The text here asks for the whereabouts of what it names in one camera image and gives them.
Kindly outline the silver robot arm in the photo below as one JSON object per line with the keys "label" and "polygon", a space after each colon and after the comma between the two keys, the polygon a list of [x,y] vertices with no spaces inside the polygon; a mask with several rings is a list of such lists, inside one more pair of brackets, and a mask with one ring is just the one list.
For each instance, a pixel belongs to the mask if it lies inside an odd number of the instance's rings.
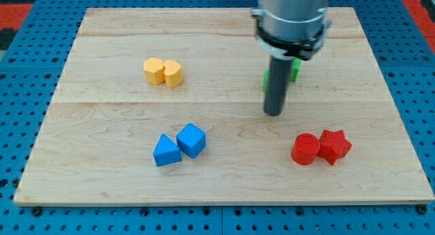
{"label": "silver robot arm", "polygon": [[323,46],[330,26],[329,0],[259,0],[252,10],[256,40],[280,60],[310,60]]}

